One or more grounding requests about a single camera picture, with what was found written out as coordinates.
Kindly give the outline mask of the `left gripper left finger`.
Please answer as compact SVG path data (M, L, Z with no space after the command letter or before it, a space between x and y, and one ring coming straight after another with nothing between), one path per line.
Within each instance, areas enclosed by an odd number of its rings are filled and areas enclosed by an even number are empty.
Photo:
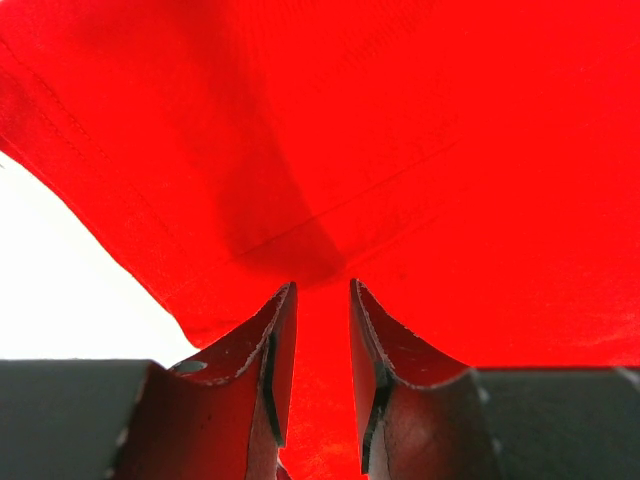
M284 479L297 288L169 369L150 366L117 457L120 479Z

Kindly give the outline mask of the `red t-shirt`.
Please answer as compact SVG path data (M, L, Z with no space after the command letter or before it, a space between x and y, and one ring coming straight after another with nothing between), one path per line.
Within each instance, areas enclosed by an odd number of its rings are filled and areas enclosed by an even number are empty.
M635 1L5 1L1 148L204 346L298 286L285 466L360 475L348 291L639 361Z

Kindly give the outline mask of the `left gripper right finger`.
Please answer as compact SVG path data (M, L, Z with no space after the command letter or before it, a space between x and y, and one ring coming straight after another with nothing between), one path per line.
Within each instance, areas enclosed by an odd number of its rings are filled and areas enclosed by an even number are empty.
M349 331L360 469L370 479L500 479L474 371L393 318L359 279Z

